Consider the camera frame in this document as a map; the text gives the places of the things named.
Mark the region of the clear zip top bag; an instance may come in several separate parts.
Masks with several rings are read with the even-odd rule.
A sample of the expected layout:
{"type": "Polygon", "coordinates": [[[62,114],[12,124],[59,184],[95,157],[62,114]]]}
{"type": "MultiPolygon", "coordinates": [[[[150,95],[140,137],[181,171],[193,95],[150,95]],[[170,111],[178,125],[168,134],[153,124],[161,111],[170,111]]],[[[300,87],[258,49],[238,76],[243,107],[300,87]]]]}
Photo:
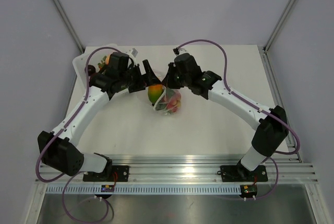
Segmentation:
{"type": "Polygon", "coordinates": [[[176,113],[181,107],[181,93],[164,85],[149,86],[137,93],[140,102],[155,112],[169,115],[176,113]]]}

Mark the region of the white plastic basket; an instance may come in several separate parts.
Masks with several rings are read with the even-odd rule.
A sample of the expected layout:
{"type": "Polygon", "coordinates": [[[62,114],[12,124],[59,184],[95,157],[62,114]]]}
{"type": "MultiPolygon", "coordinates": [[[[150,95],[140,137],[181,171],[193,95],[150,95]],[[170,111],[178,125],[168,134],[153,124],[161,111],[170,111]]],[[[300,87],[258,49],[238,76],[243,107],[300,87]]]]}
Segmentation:
{"type": "MultiPolygon", "coordinates": [[[[115,48],[127,55],[129,55],[127,51],[131,49],[131,47],[118,46],[116,44],[109,44],[107,45],[107,47],[115,48]]],[[[85,74],[86,62],[91,52],[93,52],[97,48],[98,47],[89,46],[86,48],[86,51],[84,54],[73,59],[73,67],[77,75],[78,87],[81,89],[83,93],[86,92],[86,74],[85,74]]],[[[90,58],[88,65],[93,65],[96,68],[96,72],[98,72],[99,71],[98,64],[101,62],[104,62],[105,56],[110,56],[113,52],[115,52],[115,50],[112,50],[112,49],[103,49],[103,50],[97,51],[90,58]]],[[[133,58],[131,56],[130,58],[133,60],[134,64],[137,63],[136,58],[133,58]]]]}

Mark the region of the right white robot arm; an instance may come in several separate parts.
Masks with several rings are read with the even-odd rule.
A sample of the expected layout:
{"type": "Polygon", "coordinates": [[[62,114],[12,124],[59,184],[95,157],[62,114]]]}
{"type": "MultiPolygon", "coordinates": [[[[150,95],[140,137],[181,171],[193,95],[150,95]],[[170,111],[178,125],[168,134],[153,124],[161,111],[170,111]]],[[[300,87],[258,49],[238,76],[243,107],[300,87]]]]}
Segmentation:
{"type": "Polygon", "coordinates": [[[271,157],[288,135],[285,110],[276,106],[262,107],[249,98],[243,98],[212,71],[203,72],[194,57],[188,53],[178,55],[168,64],[162,83],[168,88],[188,88],[193,94],[215,102],[243,119],[253,130],[251,147],[237,163],[237,175],[249,180],[256,168],[271,157]]]}

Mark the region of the yellow red mango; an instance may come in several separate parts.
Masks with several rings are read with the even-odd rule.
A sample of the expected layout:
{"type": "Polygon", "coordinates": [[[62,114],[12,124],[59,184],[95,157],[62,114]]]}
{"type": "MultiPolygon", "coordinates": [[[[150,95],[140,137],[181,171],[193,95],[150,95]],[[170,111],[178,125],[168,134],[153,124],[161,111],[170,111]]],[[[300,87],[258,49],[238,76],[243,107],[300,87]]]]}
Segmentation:
{"type": "Polygon", "coordinates": [[[160,96],[163,94],[164,89],[161,84],[152,85],[148,87],[148,99],[151,103],[155,104],[160,96]]]}

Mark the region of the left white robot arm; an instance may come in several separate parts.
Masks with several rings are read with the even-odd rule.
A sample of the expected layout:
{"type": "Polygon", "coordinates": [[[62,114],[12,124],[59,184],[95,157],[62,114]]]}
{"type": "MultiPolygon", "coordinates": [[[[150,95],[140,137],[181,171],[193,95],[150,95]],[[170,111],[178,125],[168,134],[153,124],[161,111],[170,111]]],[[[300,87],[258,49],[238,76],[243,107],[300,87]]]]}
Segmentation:
{"type": "Polygon", "coordinates": [[[36,174],[40,173],[40,164],[43,163],[62,175],[94,172],[101,181],[112,177],[112,160],[100,154],[84,154],[77,146],[96,114],[117,93],[125,90],[138,92],[160,83],[148,60],[142,63],[144,74],[129,55],[114,52],[98,72],[91,73],[90,65],[86,65],[86,92],[83,98],[57,127],[51,132],[42,131],[38,136],[40,155],[35,167],[36,174]]]}

